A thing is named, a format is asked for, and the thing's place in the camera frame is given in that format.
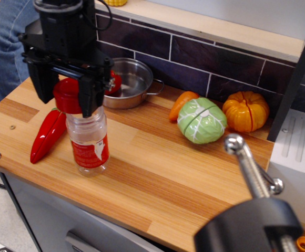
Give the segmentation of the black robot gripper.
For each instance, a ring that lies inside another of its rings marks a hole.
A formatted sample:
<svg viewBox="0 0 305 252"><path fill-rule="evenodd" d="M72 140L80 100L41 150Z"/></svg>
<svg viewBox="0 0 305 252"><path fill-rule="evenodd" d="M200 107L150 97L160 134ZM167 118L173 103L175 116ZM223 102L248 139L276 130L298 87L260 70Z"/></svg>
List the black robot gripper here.
<svg viewBox="0 0 305 252"><path fill-rule="evenodd" d="M96 24L94 1L34 1L38 20L27 25L18 39L23 43L23 61L40 100L54 97L59 75L78 80L79 105L84 118L102 106L104 89L111 89L113 61L95 47L98 31L112 23Z"/></svg>

